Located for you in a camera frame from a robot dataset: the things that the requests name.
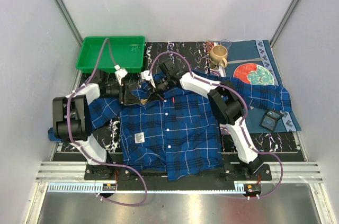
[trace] green plastic bin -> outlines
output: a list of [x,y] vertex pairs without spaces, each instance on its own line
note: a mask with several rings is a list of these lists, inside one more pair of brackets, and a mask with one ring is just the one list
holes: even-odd
[[[81,47],[80,56],[76,68],[83,73],[91,73],[94,69],[102,43],[107,37],[86,37]],[[145,37],[108,37],[111,41],[115,62],[130,73],[141,72],[144,59]],[[107,73],[115,72],[109,45],[106,44],[102,53],[98,69]]]

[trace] plaid shirt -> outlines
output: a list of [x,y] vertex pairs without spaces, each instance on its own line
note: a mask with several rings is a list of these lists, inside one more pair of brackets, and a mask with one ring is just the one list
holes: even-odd
[[[290,95],[283,87],[249,85],[237,78],[218,77],[195,71],[199,76],[230,80],[249,106],[291,111]],[[145,83],[133,94],[147,98]],[[120,115],[120,134],[125,164],[138,170],[167,171],[169,180],[222,166],[221,135],[207,98],[173,88],[165,99],[146,105],[122,106],[114,98],[90,104],[93,129]],[[144,142],[135,135],[144,133]]]

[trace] black and white marble pattern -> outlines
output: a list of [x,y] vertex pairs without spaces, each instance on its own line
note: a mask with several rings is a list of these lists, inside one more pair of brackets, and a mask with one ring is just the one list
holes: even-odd
[[[192,69],[196,69],[201,72],[215,74],[219,76],[225,76],[225,70],[223,68],[212,67],[208,62],[206,42],[147,42],[145,45],[144,54],[144,67],[142,70],[149,70],[152,62],[156,56],[164,51],[175,51],[183,55]],[[174,63],[181,69],[186,68],[186,64],[176,55],[163,55],[159,58],[157,64],[166,60],[172,59]],[[158,67],[154,67],[152,74],[160,72]],[[83,74],[80,84],[84,83],[90,74]],[[108,75],[108,80],[115,79],[114,73]],[[138,74],[129,75],[127,78],[129,81],[130,89],[137,88],[140,84],[140,78]],[[225,127],[220,126],[222,134],[223,152],[233,153],[236,151],[235,145],[230,135],[227,134]],[[94,137],[98,140],[99,144],[108,150],[110,153],[120,153],[120,120],[119,117],[112,119],[105,126],[95,130],[93,132]],[[297,146],[292,132],[282,133],[262,133],[251,134],[254,145],[260,151],[277,151],[277,152],[295,152]],[[62,152],[77,152],[77,149],[64,143],[61,149]]]

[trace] white tag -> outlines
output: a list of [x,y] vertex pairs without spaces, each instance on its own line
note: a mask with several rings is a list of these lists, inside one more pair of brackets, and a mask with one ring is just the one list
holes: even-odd
[[145,143],[145,136],[143,132],[134,134],[134,140],[136,141],[136,144],[138,143]]

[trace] mug handle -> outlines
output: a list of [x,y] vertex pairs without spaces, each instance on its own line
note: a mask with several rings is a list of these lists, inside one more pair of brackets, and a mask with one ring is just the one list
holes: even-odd
[[223,58],[221,59],[220,65],[221,65],[222,68],[226,68],[226,67],[227,67],[228,62],[227,62],[227,60],[226,60],[225,57],[223,57]]

